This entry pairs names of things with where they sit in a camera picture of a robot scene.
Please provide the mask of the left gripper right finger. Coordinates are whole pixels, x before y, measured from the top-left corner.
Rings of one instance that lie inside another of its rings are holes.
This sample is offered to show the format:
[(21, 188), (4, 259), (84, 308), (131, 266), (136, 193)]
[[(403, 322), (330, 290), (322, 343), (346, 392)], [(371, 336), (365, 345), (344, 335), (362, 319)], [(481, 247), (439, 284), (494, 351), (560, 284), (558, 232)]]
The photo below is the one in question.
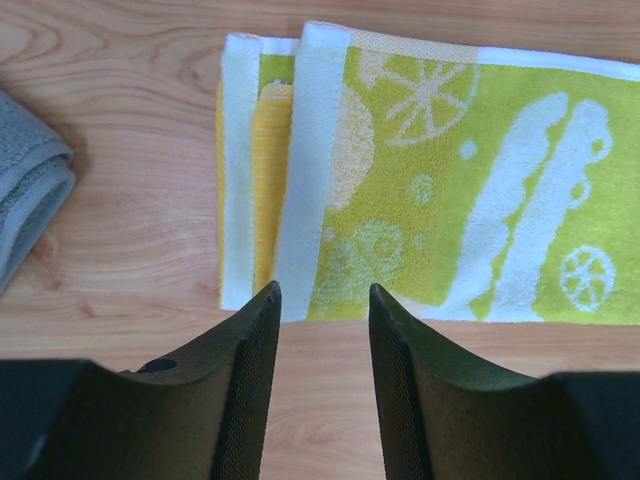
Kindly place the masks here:
[(380, 285), (369, 293), (369, 339), (388, 478), (638, 477), (637, 372), (514, 372), (421, 322)]

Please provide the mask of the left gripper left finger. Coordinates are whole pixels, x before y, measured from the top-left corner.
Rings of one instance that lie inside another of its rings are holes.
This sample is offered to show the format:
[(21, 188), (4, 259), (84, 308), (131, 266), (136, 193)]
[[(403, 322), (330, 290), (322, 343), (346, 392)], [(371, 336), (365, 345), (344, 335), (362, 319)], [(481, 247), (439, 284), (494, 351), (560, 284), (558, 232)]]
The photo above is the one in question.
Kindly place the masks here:
[(5, 479), (256, 479), (281, 290), (136, 371), (86, 359), (1, 364)]

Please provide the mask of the yellow green patterned towel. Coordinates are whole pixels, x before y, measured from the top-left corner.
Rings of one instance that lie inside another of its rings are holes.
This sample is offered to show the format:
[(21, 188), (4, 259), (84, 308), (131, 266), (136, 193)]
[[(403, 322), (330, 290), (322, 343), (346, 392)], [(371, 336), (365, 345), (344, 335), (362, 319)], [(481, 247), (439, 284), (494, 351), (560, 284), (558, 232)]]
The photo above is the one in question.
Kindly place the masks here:
[(286, 321), (639, 321), (639, 68), (309, 22), (228, 35), (220, 305)]

